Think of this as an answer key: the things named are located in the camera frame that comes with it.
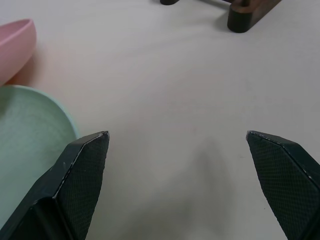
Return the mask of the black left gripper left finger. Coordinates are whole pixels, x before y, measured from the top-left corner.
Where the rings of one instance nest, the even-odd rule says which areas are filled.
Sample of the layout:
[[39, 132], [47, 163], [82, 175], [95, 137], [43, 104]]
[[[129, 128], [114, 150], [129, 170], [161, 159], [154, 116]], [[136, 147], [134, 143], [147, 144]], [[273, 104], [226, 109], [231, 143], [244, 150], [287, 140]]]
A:
[[85, 240], [101, 192], [110, 134], [69, 143], [0, 229], [0, 240]]

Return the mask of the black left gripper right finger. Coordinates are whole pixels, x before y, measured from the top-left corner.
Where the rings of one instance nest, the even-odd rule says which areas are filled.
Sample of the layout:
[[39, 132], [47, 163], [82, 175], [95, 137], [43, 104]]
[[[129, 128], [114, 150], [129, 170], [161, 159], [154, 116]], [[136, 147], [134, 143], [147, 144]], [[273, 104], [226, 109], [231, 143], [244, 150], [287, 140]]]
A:
[[288, 240], [320, 240], [320, 164], [298, 143], [258, 131], [246, 140], [262, 192]]

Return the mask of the dark wooden rack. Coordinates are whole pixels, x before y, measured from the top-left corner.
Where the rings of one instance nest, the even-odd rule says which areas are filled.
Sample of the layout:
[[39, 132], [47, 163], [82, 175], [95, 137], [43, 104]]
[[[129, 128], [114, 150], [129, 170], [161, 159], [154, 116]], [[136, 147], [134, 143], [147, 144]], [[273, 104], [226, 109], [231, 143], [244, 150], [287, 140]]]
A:
[[282, 0], [196, 0], [228, 11], [227, 28], [246, 33]]

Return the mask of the green plate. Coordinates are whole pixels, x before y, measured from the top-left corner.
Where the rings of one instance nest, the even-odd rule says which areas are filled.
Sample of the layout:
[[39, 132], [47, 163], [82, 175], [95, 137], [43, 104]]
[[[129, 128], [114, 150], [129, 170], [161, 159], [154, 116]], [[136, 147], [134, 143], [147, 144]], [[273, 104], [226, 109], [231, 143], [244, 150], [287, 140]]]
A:
[[0, 228], [78, 137], [69, 114], [48, 95], [26, 86], [0, 87]]

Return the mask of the pink bowl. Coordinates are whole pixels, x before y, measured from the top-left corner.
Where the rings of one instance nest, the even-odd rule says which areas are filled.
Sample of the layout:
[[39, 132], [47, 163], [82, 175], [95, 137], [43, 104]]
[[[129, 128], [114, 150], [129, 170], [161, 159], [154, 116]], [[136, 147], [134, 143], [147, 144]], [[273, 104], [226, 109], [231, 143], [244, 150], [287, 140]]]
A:
[[0, 25], [0, 86], [6, 84], [32, 57], [37, 32], [32, 19]]

